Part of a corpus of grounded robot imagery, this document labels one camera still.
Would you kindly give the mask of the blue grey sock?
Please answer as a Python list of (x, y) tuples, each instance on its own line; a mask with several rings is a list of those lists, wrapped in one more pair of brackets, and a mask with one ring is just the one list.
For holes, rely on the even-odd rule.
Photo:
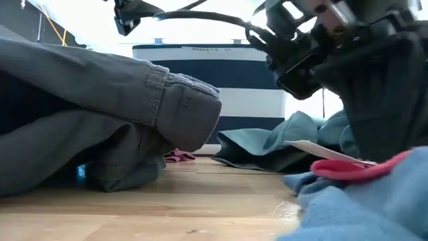
[(388, 175), (362, 184), (285, 176), (303, 216), (275, 241), (428, 241), (428, 147), (400, 158)]

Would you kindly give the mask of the red sock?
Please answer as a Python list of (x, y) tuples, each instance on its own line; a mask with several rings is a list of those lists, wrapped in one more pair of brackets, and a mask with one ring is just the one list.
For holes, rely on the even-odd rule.
[(404, 161), (411, 150), (403, 151), (384, 163), (374, 165), (351, 163), (342, 160), (322, 159), (310, 166), (310, 171), (317, 177), (350, 183), (366, 183), (388, 175), (399, 163)]

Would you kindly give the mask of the white tag reading socks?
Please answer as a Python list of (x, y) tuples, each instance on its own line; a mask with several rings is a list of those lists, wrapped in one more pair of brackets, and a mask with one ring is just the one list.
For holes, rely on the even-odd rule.
[(331, 149), (327, 149), (326, 147), (323, 147), (321, 145), (318, 145), (316, 143), (313, 143), (307, 140), (286, 141), (286, 143), (297, 149), (305, 151), (311, 155), (315, 155), (317, 157), (322, 157), (329, 160), (340, 160), (340, 161), (347, 161), (351, 163), (359, 163), (359, 164), (365, 164), (365, 165), (376, 165), (375, 162), (362, 161), (360, 159), (356, 159), (354, 157), (333, 151)]

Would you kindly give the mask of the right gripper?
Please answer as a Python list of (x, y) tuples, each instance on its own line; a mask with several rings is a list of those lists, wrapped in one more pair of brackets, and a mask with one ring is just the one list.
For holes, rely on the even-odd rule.
[[(265, 0), (267, 26), (286, 60), (324, 59), (339, 46), (403, 31), (420, 0)], [(428, 144), (428, 79), (416, 33), (398, 33), (317, 67), (318, 81), (341, 98), (358, 154), (384, 161)]]

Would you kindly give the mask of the bright blue garment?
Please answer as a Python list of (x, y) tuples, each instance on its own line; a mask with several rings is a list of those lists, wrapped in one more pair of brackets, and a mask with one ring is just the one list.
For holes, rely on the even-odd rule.
[(76, 167), (76, 185), (79, 187), (86, 186), (86, 165)]

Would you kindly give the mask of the navy white striped fabric basket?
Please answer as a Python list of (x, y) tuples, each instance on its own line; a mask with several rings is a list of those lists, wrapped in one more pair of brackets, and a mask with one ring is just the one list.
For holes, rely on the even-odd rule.
[(194, 151), (197, 155), (220, 150), (219, 131), (272, 130), (286, 118), (287, 94), (276, 86), (265, 54), (248, 45), (139, 45), (133, 47), (132, 55), (219, 89), (219, 120), (205, 144)]

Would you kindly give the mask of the dark grey jacket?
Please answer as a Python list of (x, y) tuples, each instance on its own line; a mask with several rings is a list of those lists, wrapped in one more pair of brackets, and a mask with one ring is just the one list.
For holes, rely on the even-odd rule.
[(212, 85), (146, 60), (0, 37), (0, 197), (80, 165), (106, 192), (151, 183), (221, 107)]

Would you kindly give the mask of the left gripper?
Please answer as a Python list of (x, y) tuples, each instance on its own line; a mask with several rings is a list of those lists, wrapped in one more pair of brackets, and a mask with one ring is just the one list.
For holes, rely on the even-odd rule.
[(123, 36), (132, 32), (142, 18), (162, 12), (162, 9), (143, 0), (114, 0), (114, 21), (118, 33)]

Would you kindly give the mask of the grey-green hoodie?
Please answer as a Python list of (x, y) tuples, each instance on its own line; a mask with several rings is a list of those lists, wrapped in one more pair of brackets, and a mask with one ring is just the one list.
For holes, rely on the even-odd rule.
[(290, 141), (311, 141), (327, 149), (359, 158), (358, 148), (343, 111), (316, 118), (297, 111), (273, 130), (219, 131), (221, 145), (212, 159), (230, 167), (275, 173), (307, 172), (319, 157), (297, 149)]

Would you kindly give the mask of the maroon shirt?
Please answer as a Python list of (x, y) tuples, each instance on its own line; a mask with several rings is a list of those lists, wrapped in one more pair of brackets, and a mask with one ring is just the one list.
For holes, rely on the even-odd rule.
[(167, 163), (177, 163), (195, 160), (194, 155), (185, 151), (181, 151), (179, 149), (175, 149), (174, 151), (167, 153), (164, 158)]

